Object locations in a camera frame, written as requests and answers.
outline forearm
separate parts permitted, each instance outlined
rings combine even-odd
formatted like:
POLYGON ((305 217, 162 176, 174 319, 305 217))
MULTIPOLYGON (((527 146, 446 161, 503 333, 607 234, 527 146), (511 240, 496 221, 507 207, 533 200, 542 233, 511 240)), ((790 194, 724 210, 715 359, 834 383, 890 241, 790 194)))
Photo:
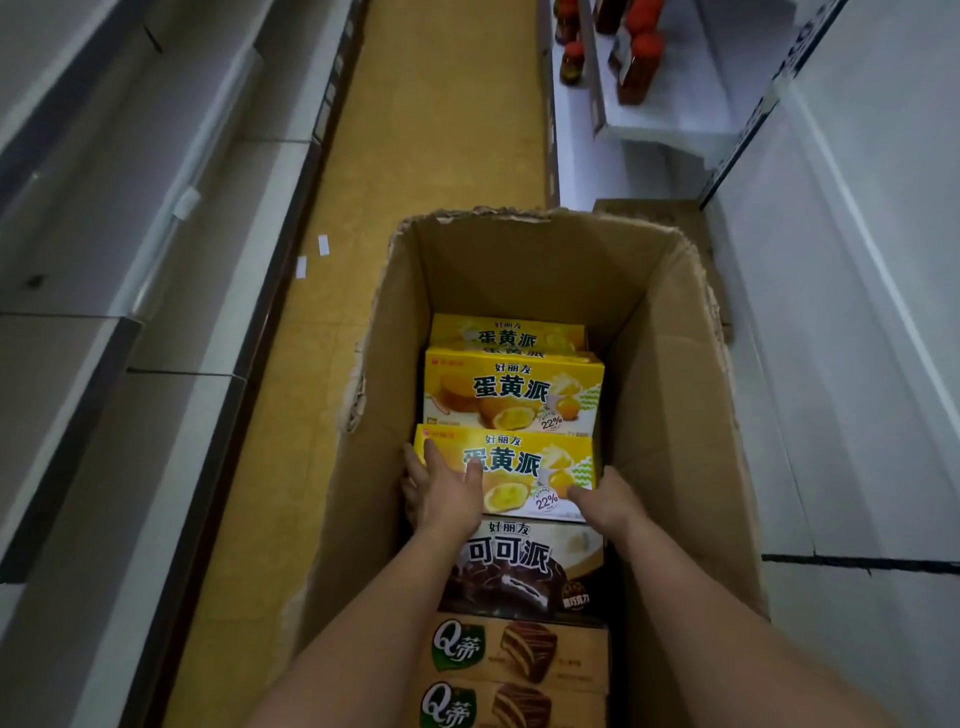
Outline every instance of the forearm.
POLYGON ((459 548, 419 531, 307 646, 248 728, 395 726, 459 548))
POLYGON ((698 726, 891 724, 652 522, 631 528, 629 552, 644 606, 698 726))

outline person's left hand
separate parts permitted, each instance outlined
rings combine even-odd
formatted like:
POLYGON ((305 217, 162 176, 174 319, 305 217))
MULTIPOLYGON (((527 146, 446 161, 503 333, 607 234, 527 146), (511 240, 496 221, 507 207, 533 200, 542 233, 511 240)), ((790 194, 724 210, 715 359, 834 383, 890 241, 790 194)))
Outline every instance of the person's left hand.
POLYGON ((403 481, 407 516, 418 530, 442 533, 464 544, 480 527, 483 512, 483 465, 476 458, 465 473, 455 473, 444 462, 433 440, 423 443, 423 458, 410 445, 403 446, 410 477, 403 481))

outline jar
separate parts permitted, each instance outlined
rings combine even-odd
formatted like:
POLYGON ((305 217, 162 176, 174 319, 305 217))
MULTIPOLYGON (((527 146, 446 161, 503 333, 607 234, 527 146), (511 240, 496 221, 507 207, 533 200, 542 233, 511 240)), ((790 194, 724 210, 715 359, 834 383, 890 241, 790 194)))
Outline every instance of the jar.
POLYGON ((635 37, 630 43, 630 59, 617 75, 617 101, 624 106, 642 104, 660 68, 662 56, 663 36, 659 33, 641 33, 635 37))
POLYGON ((627 0, 596 0, 593 6, 593 27, 601 36, 612 36, 620 27, 627 0))
POLYGON ((623 25, 616 31, 613 48, 607 58, 607 64, 614 74, 620 73, 620 68, 629 57, 633 39, 641 33, 653 33, 657 29, 662 10, 663 0, 634 0, 627 17, 623 19, 623 25))
POLYGON ((587 62, 584 55, 584 42, 574 40, 564 47, 564 59, 560 63, 560 81, 566 85, 576 85, 580 83, 584 75, 584 63, 587 62))
POLYGON ((554 39, 563 46, 572 43, 580 34, 580 11, 576 0, 562 0, 557 12, 557 33, 554 39))

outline floor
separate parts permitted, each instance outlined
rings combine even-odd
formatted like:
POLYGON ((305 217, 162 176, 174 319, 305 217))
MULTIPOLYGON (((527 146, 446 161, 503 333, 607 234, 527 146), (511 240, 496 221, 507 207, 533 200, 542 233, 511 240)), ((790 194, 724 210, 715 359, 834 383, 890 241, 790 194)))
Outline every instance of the floor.
POLYGON ((242 725, 320 539, 335 415, 397 223, 543 207, 531 0, 372 0, 165 726, 242 725), (320 257, 317 237, 329 238, 320 257))

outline snack box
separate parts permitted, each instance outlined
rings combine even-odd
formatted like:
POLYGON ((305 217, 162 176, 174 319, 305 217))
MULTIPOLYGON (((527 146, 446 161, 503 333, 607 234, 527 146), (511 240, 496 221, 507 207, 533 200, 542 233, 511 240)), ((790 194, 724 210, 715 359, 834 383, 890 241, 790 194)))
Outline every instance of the snack box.
POLYGON ((462 473, 472 457, 483 463, 484 513, 583 522, 566 492, 571 485, 592 489, 596 483, 589 438, 417 425, 414 450, 420 460, 427 438, 455 471, 462 473))
POLYGON ((584 524, 484 517, 450 571, 440 611, 602 626, 603 549, 584 524))
POLYGON ((512 432, 593 434, 603 363, 519 348, 431 346, 423 368, 423 422, 512 432))
POLYGON ((514 683, 416 680, 401 725, 419 728, 604 728, 607 698, 595 692, 514 683))
POLYGON ((463 342, 474 349, 520 347, 547 353, 585 352, 588 349, 587 330, 580 324, 435 313, 430 327, 430 344, 450 342, 463 342))
POLYGON ((440 612, 430 625, 418 674, 528 688, 610 689, 607 630, 440 612))

